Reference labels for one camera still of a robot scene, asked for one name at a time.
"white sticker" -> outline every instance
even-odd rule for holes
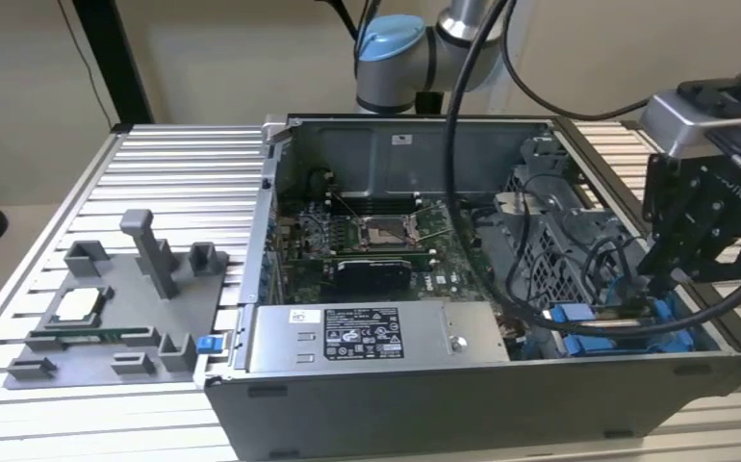
[[[319,324],[320,310],[289,310],[291,324]]]
[[[392,145],[412,144],[412,135],[392,135]]]

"green circuit board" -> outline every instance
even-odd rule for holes
[[[383,295],[348,300],[332,295],[336,265],[360,259],[404,260],[412,265],[409,288],[389,295],[389,301],[484,299],[457,244],[457,239],[472,240],[475,236],[455,235],[440,201],[424,201],[407,216],[329,217],[317,213],[299,217],[297,221],[312,222],[311,230],[295,229],[312,243],[307,245],[308,251],[301,248],[304,244],[289,246],[284,264],[287,303],[380,301]],[[319,228],[324,228],[325,239],[319,237]],[[474,264],[488,268],[488,259],[478,249]]]

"power supply label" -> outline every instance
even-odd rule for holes
[[[324,310],[323,329],[329,361],[404,357],[397,308]]]

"beige wall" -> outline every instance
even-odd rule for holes
[[[58,202],[106,133],[54,0],[0,0],[0,204]]]
[[[682,81],[741,71],[741,0],[531,3],[518,67],[530,87],[570,111],[612,110]],[[518,89],[500,109],[546,113]]]
[[[117,3],[158,121],[257,123],[267,113],[353,110],[352,44],[323,3]],[[360,3],[347,0],[355,15]],[[447,1],[384,4],[383,13],[432,22]],[[741,70],[741,0],[522,0],[520,8],[519,69],[568,109],[610,109]],[[468,98],[465,112],[536,111],[500,82],[492,98]],[[61,200],[105,135],[54,0],[0,0],[0,204]]]

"gray 3d-printed holder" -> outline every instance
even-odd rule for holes
[[[144,247],[138,255],[108,256],[97,241],[73,243],[65,257],[70,274],[24,340],[6,388],[192,380],[194,342],[212,331],[227,254],[212,243],[172,253],[150,223],[149,211],[128,211],[121,220]],[[60,321],[61,298],[89,287],[101,291],[100,309],[80,321]]]

